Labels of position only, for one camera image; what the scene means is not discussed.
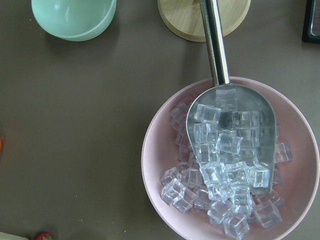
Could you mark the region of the red strawberry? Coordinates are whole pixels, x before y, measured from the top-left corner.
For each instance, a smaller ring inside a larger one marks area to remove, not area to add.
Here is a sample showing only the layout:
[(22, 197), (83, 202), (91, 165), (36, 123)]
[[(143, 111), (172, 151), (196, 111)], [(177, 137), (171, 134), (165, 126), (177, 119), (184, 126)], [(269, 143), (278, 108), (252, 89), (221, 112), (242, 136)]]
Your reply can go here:
[(33, 239), (34, 240), (56, 240), (56, 238), (50, 232), (40, 232)]

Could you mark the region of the orange fruit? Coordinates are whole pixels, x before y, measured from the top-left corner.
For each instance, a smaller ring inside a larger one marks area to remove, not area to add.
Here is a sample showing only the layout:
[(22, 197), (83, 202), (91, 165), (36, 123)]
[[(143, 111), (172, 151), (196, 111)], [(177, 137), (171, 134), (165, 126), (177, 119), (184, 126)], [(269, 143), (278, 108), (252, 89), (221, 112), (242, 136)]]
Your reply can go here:
[(3, 141), (2, 141), (2, 139), (0, 138), (0, 151), (2, 150), (2, 148), (3, 148)]

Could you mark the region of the green bowl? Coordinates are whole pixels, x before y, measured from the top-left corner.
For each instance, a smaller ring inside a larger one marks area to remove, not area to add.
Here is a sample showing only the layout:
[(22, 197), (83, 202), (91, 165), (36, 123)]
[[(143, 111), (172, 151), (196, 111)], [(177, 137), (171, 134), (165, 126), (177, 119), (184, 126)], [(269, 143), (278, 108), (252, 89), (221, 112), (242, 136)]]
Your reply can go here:
[(116, 0), (32, 0), (35, 20), (47, 33), (81, 42), (103, 33), (111, 24)]

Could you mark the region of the wooden cutting board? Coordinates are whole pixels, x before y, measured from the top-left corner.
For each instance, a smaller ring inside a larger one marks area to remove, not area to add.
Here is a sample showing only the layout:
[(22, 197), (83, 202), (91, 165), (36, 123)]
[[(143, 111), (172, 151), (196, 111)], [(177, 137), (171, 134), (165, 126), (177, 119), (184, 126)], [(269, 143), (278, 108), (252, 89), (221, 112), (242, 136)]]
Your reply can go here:
[(29, 240), (26, 237), (0, 232), (0, 240)]

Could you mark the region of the steel ice scoop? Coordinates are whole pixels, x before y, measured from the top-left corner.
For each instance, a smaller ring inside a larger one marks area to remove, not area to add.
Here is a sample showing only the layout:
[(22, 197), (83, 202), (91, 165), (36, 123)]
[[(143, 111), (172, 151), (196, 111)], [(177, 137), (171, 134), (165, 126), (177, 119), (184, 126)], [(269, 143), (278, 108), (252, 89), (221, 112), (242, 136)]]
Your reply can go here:
[(275, 154), (277, 142), (277, 123), (273, 107), (269, 101), (258, 91), (243, 84), (231, 83), (227, 66), (223, 31), (220, 20), (219, 6), (216, 0), (200, 1), (200, 9), (214, 86), (202, 92), (190, 105), (186, 117), (186, 131), (192, 149), (196, 148), (197, 139), (194, 124), (204, 122), (209, 124), (230, 122), (219, 120), (217, 115), (209, 117), (208, 114), (199, 115), (199, 105), (210, 105), (219, 108), (222, 112), (250, 112), (255, 113), (248, 117), (240, 117), (233, 126), (237, 129), (251, 129), (252, 143), (262, 150), (260, 163), (269, 169), (267, 186), (256, 186), (254, 194), (268, 194), (272, 190), (275, 167)]

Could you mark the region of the pink bowl with ice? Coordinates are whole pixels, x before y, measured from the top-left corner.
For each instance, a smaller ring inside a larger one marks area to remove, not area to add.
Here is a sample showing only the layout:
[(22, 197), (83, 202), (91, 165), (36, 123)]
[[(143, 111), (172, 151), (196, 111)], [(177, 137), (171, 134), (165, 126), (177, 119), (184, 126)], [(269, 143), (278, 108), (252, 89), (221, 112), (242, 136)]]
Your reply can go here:
[[(255, 89), (271, 103), (280, 137), (290, 145), (293, 159), (281, 163), (282, 183), (275, 190), (284, 199), (279, 207), (282, 222), (269, 228), (257, 224), (250, 226), (246, 240), (281, 240), (305, 217), (316, 196), (320, 180), (320, 154), (317, 141), (306, 118), (283, 94), (261, 82), (231, 77), (231, 81)], [(141, 153), (141, 170), (147, 195), (166, 224), (187, 240), (225, 240), (224, 228), (209, 223), (206, 213), (191, 209), (185, 213), (166, 204), (161, 199), (161, 176), (165, 170), (178, 163), (175, 145), (176, 131), (171, 125), (170, 110), (179, 102), (191, 102), (212, 86), (204, 79), (186, 86), (170, 97), (158, 110), (147, 129)]]

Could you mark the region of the wooden cup tree stand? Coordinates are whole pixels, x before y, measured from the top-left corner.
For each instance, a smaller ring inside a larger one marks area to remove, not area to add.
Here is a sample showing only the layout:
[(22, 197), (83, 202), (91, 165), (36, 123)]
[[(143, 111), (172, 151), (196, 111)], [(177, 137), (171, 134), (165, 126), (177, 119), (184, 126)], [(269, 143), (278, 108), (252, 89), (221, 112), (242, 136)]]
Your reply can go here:
[[(218, 0), (223, 36), (232, 33), (245, 19), (250, 0)], [(205, 42), (205, 32), (198, 0), (158, 0), (162, 21), (174, 34), (188, 41)]]

